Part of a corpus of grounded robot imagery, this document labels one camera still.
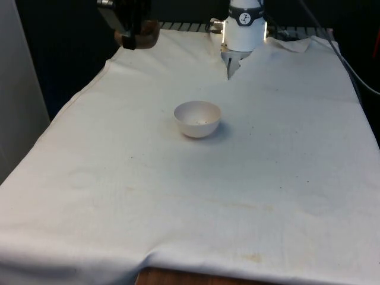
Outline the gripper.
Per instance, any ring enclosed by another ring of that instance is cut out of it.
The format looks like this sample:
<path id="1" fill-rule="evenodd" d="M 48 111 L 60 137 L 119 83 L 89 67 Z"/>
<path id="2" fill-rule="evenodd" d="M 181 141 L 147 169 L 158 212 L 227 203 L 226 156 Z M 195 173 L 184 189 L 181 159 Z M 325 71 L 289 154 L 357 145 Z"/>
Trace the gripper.
<path id="1" fill-rule="evenodd" d="M 150 0 L 96 1 L 96 6 L 104 20 L 113 30 L 116 43 L 124 49 L 137 48 L 134 21 L 150 18 Z"/>

